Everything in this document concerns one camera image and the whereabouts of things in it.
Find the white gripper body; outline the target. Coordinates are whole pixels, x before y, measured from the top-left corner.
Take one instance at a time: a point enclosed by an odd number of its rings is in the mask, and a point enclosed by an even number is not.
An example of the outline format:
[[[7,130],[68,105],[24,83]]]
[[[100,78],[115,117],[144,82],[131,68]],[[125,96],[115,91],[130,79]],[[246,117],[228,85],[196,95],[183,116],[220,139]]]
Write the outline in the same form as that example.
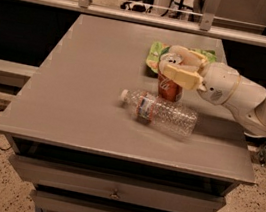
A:
[[[209,63],[201,72],[203,84],[198,94],[203,100],[215,105],[222,105],[234,93],[240,82],[236,69],[224,63]]]

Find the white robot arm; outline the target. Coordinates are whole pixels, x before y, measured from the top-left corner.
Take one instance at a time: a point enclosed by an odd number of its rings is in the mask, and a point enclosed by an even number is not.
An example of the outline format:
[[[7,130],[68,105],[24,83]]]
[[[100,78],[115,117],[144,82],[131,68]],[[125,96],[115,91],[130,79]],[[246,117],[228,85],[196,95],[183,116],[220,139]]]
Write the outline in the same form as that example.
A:
[[[169,47],[160,57],[158,71],[203,100],[221,105],[249,136],[266,137],[266,89],[224,63],[209,62],[201,53],[183,46]]]

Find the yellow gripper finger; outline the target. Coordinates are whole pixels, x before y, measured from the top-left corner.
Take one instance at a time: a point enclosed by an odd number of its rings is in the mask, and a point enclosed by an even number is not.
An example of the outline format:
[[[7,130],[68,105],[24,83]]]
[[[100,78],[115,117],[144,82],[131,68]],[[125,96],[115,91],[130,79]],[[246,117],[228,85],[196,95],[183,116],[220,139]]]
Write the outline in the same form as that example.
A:
[[[203,77],[194,71],[183,70],[179,66],[170,63],[161,63],[160,72],[169,80],[186,90],[205,90]]]
[[[178,45],[171,46],[168,54],[169,57],[167,60],[176,65],[188,65],[201,68],[208,64],[209,61],[203,54]]]

